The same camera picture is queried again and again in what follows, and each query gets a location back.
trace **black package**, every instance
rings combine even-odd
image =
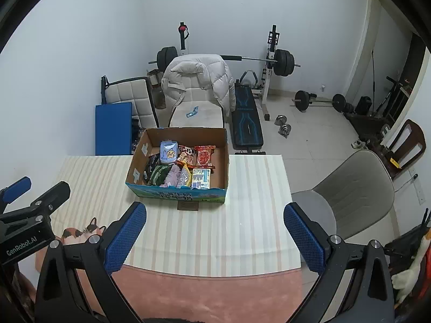
[[[147,166],[145,167],[145,171],[144,171],[145,183],[148,183],[148,181],[150,180],[152,172],[154,171],[154,168],[156,167],[157,163],[159,162],[159,159],[160,159],[160,153],[150,155],[150,157],[148,158],[148,163],[147,163]]]

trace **wall outlet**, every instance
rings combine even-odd
[[[417,174],[416,169],[412,166],[411,168],[409,168],[409,173],[410,176],[413,177]],[[418,200],[419,200],[419,205],[422,205],[423,203],[425,203],[425,194],[424,194],[424,190],[422,189],[421,186],[421,182],[419,181],[419,174],[416,178],[416,180],[413,180],[413,185],[415,186],[416,189],[416,194],[418,196]]]

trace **gray chair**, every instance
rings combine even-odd
[[[313,189],[292,194],[311,221],[347,239],[381,220],[394,203],[394,186],[379,157],[352,154]]]

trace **blue gripper pad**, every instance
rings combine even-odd
[[[308,268],[310,271],[321,275],[325,269],[328,254],[325,255],[326,249],[324,249],[310,229],[314,226],[315,222],[310,221],[296,203],[287,204],[284,208],[283,216],[284,225],[295,241]]]
[[[16,181],[14,184],[3,190],[2,200],[4,203],[10,204],[25,192],[30,190],[31,187],[32,182],[30,179],[27,176],[23,177],[19,181]]]
[[[147,221],[145,205],[134,202],[124,213],[119,221],[114,221],[103,233],[103,240],[109,241],[112,230],[115,232],[113,239],[104,249],[104,267],[109,275],[119,271],[126,261],[134,242]]]

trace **barbell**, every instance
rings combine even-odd
[[[157,68],[164,72],[168,65],[173,61],[174,58],[178,57],[177,49],[174,46],[163,47],[157,53],[157,60],[148,62],[148,64],[157,63]],[[225,61],[242,61],[243,59],[252,60],[252,61],[265,61],[273,63],[272,68],[274,69],[274,74],[279,76],[288,76],[293,73],[294,68],[296,66],[300,66],[299,64],[295,64],[295,58],[293,55],[286,50],[276,49],[274,53],[274,59],[269,58],[251,58],[251,57],[242,57],[242,56],[228,56],[222,55]]]
[[[300,111],[305,111],[308,106],[314,102],[322,102],[322,103],[331,103],[334,109],[337,112],[344,112],[346,107],[346,99],[342,94],[335,94],[332,98],[332,101],[324,100],[324,99],[314,99],[311,101],[311,98],[317,98],[317,95],[314,93],[308,93],[305,91],[298,91],[295,94],[295,98],[292,99],[292,102],[295,103],[295,107]]]

